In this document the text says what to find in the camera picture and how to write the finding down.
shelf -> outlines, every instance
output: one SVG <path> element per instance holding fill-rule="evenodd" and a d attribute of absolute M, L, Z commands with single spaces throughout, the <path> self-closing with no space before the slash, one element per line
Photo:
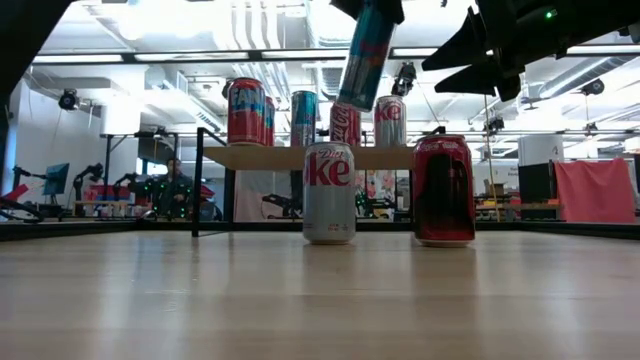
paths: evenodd
<path fill-rule="evenodd" d="M 204 156 L 230 170 L 302 170 L 304 147 L 213 146 Z M 357 170 L 408 170 L 413 148 L 353 147 Z"/>

table surface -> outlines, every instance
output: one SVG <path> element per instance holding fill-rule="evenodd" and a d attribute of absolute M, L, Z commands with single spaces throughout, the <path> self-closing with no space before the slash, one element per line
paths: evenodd
<path fill-rule="evenodd" d="M 479 232 L 0 243 L 3 360 L 639 359 L 637 242 Z"/>
<path fill-rule="evenodd" d="M 204 156 L 232 170 L 302 170 L 305 147 L 211 146 Z M 352 147 L 358 170 L 400 170 L 413 166 L 412 147 Z"/>

diet coke can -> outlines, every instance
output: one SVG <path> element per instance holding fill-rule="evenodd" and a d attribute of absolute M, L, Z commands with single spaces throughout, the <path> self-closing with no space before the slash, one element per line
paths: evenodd
<path fill-rule="evenodd" d="M 334 103 L 331 107 L 329 139 L 360 146 L 360 112 L 350 105 Z"/>
<path fill-rule="evenodd" d="M 400 96 L 383 96 L 376 103 L 373 116 L 376 146 L 407 145 L 407 106 Z"/>
<path fill-rule="evenodd" d="M 349 145 L 316 143 L 304 162 L 302 233 L 312 244 L 346 244 L 356 234 L 355 165 Z"/>

coca-cola can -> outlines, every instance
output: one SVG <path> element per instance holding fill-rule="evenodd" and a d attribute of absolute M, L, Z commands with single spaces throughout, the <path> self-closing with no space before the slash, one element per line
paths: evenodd
<path fill-rule="evenodd" d="M 373 116 L 376 146 L 407 146 L 407 106 L 400 96 L 382 96 Z"/>
<path fill-rule="evenodd" d="M 473 241 L 473 171 L 464 137 L 422 138 L 413 150 L 413 166 L 415 238 L 437 247 L 462 247 Z"/>
<path fill-rule="evenodd" d="M 360 146 L 360 111 L 351 105 L 334 103 L 331 107 L 329 139 Z"/>
<path fill-rule="evenodd" d="M 349 145 L 316 143 L 304 162 L 302 233 L 312 244 L 346 244 L 356 234 L 355 164 Z"/>

can lid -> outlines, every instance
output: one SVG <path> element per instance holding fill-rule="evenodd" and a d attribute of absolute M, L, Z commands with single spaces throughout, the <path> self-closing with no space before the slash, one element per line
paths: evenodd
<path fill-rule="evenodd" d="M 342 141 L 322 141 L 322 142 L 315 142 L 313 144 L 309 144 L 307 145 L 307 147 L 312 147 L 312 146 L 320 146 L 320 145 L 344 145 L 344 146 L 348 146 L 351 147 L 351 145 L 349 145 L 346 142 L 342 142 Z"/>
<path fill-rule="evenodd" d="M 262 84 L 262 81 L 260 81 L 260 80 L 258 80 L 258 79 L 254 79 L 254 78 L 246 77 L 246 76 L 245 76 L 245 77 L 239 77 L 239 78 L 235 78 L 235 79 L 233 79 L 233 81 L 236 81 L 236 80 L 250 80 L 250 81 L 257 82 L 258 84 Z"/>
<path fill-rule="evenodd" d="M 450 139 L 462 139 L 462 140 L 465 139 L 464 135 L 457 135 L 457 134 L 429 134 L 429 135 L 424 135 L 423 137 L 418 139 L 418 141 L 421 141 L 424 139 L 435 139 L 435 138 L 450 138 Z"/>
<path fill-rule="evenodd" d="M 309 93 L 309 94 L 313 94 L 313 95 L 317 95 L 316 93 L 314 93 L 313 91 L 309 91 L 309 90 L 298 90 L 298 91 L 294 91 L 293 94 L 305 94 L 305 93 Z"/>
<path fill-rule="evenodd" d="M 380 100 L 380 99 L 400 99 L 400 100 L 402 100 L 402 96 L 400 96 L 400 95 L 385 95 L 385 96 L 380 96 L 378 98 L 378 100 Z"/>

